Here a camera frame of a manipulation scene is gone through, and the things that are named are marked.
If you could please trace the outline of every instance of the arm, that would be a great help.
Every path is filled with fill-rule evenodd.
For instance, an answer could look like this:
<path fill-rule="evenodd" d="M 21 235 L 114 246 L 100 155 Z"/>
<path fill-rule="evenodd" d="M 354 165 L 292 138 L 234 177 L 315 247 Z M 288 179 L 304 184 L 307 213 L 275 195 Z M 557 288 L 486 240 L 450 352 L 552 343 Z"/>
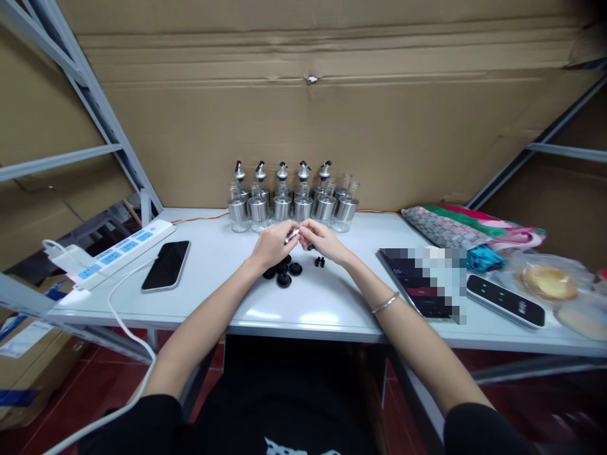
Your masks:
<path fill-rule="evenodd" d="M 323 224 L 306 220 L 300 227 L 304 249 L 313 244 L 325 257 L 344 267 L 372 310 L 393 295 L 390 289 Z M 492 407 L 468 370 L 434 329 L 404 300 L 397 298 L 376 313 L 397 352 L 421 379 L 443 415 L 461 403 Z"/>
<path fill-rule="evenodd" d="M 251 285 L 295 248 L 299 235 L 286 245 L 285 238 L 296 226 L 294 221 L 285 221 L 260 234 L 251 256 L 183 321 L 158 353 L 143 396 L 167 394 L 179 400 L 192 372 L 226 331 Z"/>

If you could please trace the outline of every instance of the hand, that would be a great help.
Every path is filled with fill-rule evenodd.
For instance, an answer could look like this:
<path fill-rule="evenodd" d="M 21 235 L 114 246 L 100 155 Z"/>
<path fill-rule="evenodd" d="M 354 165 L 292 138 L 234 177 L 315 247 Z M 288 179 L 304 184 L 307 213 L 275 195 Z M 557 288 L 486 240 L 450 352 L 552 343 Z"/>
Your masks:
<path fill-rule="evenodd" d="M 296 227 L 295 221 L 287 220 L 280 224 L 273 224 L 261 232 L 249 258 L 261 273 L 281 262 L 295 248 L 299 241 L 299 234 L 286 245 L 285 239 L 289 232 Z"/>
<path fill-rule="evenodd" d="M 307 219 L 299 227 L 299 242 L 304 250 L 308 245 L 314 247 L 326 258 L 331 259 L 339 265 L 352 258 L 354 254 L 340 242 L 328 226 L 317 221 Z"/>

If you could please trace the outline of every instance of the small black plug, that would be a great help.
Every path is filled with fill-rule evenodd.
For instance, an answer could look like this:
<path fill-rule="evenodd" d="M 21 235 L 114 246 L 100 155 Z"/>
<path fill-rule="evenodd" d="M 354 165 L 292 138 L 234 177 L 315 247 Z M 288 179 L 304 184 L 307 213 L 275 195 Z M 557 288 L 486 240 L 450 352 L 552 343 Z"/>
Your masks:
<path fill-rule="evenodd" d="M 288 288 L 291 286 L 291 277 L 286 273 L 280 274 L 278 278 L 276 278 L 276 284 L 279 288 Z"/>
<path fill-rule="evenodd" d="M 278 264 L 275 265 L 275 267 L 276 267 L 276 272 L 279 274 L 287 273 L 289 270 L 289 265 L 284 262 L 279 262 Z"/>
<path fill-rule="evenodd" d="M 292 262 L 289 265 L 289 273 L 293 276 L 299 276 L 302 274 L 303 268 L 298 262 Z"/>
<path fill-rule="evenodd" d="M 265 279 L 272 279 L 274 278 L 274 275 L 276 275 L 276 268 L 270 267 L 264 272 L 262 277 L 264 277 Z"/>

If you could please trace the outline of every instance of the white power strip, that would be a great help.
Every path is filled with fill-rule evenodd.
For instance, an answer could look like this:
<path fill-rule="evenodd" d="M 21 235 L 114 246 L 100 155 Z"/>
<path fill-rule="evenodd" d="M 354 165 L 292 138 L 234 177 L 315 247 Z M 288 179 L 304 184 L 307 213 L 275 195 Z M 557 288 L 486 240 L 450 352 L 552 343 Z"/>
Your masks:
<path fill-rule="evenodd" d="M 75 283 L 75 289 L 90 290 L 175 232 L 175 229 L 175 226 L 168 221 L 152 221 L 145 228 L 95 256 L 95 263 L 90 266 L 90 269 L 83 268 L 82 272 L 70 274 L 68 277 Z M 105 276 L 95 273 L 94 270 L 98 270 Z"/>

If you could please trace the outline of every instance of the pastry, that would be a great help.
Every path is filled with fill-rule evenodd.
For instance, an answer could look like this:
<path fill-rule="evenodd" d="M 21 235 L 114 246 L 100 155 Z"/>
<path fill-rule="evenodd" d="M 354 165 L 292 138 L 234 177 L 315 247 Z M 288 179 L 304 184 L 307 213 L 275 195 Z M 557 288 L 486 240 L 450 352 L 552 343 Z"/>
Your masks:
<path fill-rule="evenodd" d="M 554 267 L 527 267 L 522 273 L 522 280 L 530 290 L 547 300 L 571 300 L 577 296 L 575 281 Z"/>

